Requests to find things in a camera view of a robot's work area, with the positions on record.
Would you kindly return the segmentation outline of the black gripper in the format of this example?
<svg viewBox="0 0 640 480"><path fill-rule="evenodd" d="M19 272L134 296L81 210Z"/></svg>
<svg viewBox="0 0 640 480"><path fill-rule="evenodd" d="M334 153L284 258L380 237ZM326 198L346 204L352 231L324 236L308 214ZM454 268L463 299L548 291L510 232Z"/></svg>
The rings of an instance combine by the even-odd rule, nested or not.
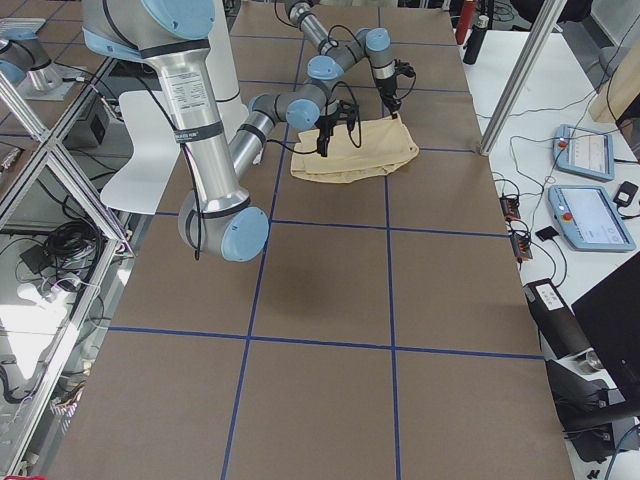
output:
<svg viewBox="0 0 640 480"><path fill-rule="evenodd" d="M397 80L395 77L375 79L375 85L382 102L393 119L398 117L401 108L401 100L396 98Z"/></svg>
<svg viewBox="0 0 640 480"><path fill-rule="evenodd" d="M330 139L339 119L340 113L334 111L327 115L321 115L316 122L316 127L319 130L319 135L316 140L316 150L323 158L328 156Z"/></svg>

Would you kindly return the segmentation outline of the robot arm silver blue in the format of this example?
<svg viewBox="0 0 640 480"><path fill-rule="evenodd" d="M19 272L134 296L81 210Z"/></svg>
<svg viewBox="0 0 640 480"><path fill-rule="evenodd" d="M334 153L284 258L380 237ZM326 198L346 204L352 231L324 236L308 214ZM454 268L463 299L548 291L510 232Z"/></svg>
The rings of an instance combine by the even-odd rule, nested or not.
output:
<svg viewBox="0 0 640 480"><path fill-rule="evenodd" d="M382 103L393 118L402 100L397 96L401 61L392 51L385 28L361 28L356 32L342 25L327 29L313 12L314 1L285 1L291 24L300 30L316 50L307 64L309 79L335 84L352 67L367 60Z"/></svg>
<svg viewBox="0 0 640 480"><path fill-rule="evenodd" d="M233 139L227 139L206 68L214 27L211 1L85 1L87 47L104 56L146 64L156 72L168 104L175 141L188 161L193 193L180 211L179 231L196 254L245 262L263 249L267 215L251 204L239 179L258 155L274 125L313 127L332 98L344 67L325 55L308 64L302 94L270 106L255 102Z"/></svg>

